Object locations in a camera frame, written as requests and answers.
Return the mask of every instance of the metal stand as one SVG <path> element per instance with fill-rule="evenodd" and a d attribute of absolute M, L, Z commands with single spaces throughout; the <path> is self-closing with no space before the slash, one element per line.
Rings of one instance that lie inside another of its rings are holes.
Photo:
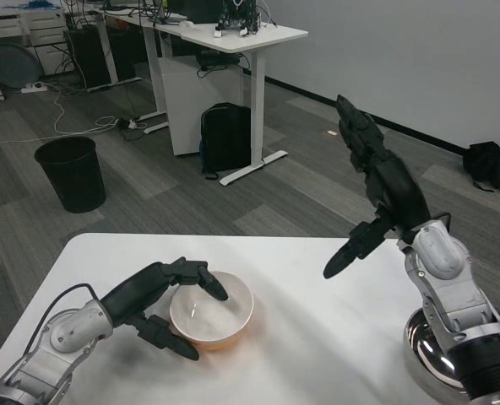
<path fill-rule="evenodd" d="M 235 180 L 249 175 L 265 165 L 273 163 L 275 160 L 287 156 L 285 150 L 279 150 L 273 154 L 263 157 L 264 146 L 264 96 L 265 96 L 265 54 L 263 51 L 256 51 L 252 54 L 252 163 L 235 173 L 227 175 L 220 184 L 227 186 Z"/>
<path fill-rule="evenodd" d="M 153 93 L 155 94 L 156 111 L 141 116 L 138 122 L 166 114 L 166 109 L 164 107 L 166 103 L 163 99 L 164 84 L 162 83 L 162 72 L 160 70 L 160 63 L 158 62 L 158 53 L 156 52 L 155 31 L 152 28 L 143 27 L 143 36 L 145 39 L 145 48 L 147 50 L 147 59 L 149 61 L 150 80 L 152 82 Z M 166 127 L 169 127 L 168 121 L 148 127 L 144 130 L 144 133 L 151 133 Z"/>

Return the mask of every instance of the round fan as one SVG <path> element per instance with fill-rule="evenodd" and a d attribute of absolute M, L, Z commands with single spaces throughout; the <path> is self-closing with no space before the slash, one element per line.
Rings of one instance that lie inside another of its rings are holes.
<path fill-rule="evenodd" d="M 38 60 L 22 46 L 0 45 L 0 83 L 21 89 L 26 84 L 38 81 L 43 74 Z"/>

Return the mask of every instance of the black trash can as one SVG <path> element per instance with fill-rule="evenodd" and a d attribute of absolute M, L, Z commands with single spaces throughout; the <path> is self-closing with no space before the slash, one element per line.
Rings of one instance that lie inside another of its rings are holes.
<path fill-rule="evenodd" d="M 34 158 L 69 213 L 92 211 L 106 200 L 96 143 L 92 139 L 57 139 L 39 147 Z"/>

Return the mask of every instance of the white bowl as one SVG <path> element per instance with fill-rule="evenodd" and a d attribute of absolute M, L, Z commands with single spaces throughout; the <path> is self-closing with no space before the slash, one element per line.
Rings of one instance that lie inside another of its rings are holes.
<path fill-rule="evenodd" d="M 216 350 L 234 343 L 253 313 L 248 286 L 230 273 L 213 272 L 226 289 L 227 301 L 218 301 L 198 285 L 182 285 L 171 298 L 173 326 L 199 347 Z"/>

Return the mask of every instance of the bowl rim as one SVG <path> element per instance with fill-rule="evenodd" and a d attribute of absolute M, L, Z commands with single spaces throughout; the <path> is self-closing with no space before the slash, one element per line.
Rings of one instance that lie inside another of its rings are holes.
<path fill-rule="evenodd" d="M 171 318 L 171 324 L 176 328 L 176 330 L 181 334 L 181 336 L 183 336 L 184 338 L 186 338 L 187 340 L 189 340 L 190 342 L 192 343 L 196 343 L 196 344 L 203 344 L 203 345 L 206 345 L 206 344 L 217 344 L 217 343 L 223 343 L 224 341 L 226 340 L 229 340 L 229 339 L 232 339 L 233 337 L 235 337 L 237 334 L 239 334 L 245 327 L 246 325 L 250 322 L 250 318 L 252 318 L 252 314 L 253 314 L 253 310 L 254 310 L 254 297 L 253 297 L 253 292 L 252 290 L 248 287 L 248 285 L 242 281 L 242 279 L 240 277 L 238 277 L 237 275 L 233 274 L 233 273 L 228 273 L 228 272 L 211 272 L 213 275 L 216 275 L 216 274 L 228 274 L 229 276 L 233 277 L 233 278 L 236 278 L 244 287 L 246 287 L 248 293 L 250 293 L 250 299 L 251 299 L 251 306 L 250 306 L 250 312 L 248 313 L 248 317 L 247 319 L 242 323 L 241 327 L 239 327 L 239 329 L 235 332 L 235 333 L 232 333 L 231 335 L 229 336 L 226 336 L 226 337 L 223 337 L 222 339 L 215 339 L 215 340 L 199 340 L 199 339 L 196 339 L 195 337 L 192 337 L 192 336 L 189 336 L 188 334 L 186 334 L 184 331 L 181 330 L 181 328 L 177 325 L 177 321 L 173 318 L 173 312 L 172 312 L 172 303 L 173 303 L 173 299 L 175 298 L 175 295 L 177 294 L 177 291 L 182 287 L 181 285 L 179 285 L 177 287 L 177 289 L 175 290 L 175 292 L 173 293 L 173 295 L 171 296 L 171 301 L 170 301 L 170 304 L 169 304 L 169 316 Z"/>

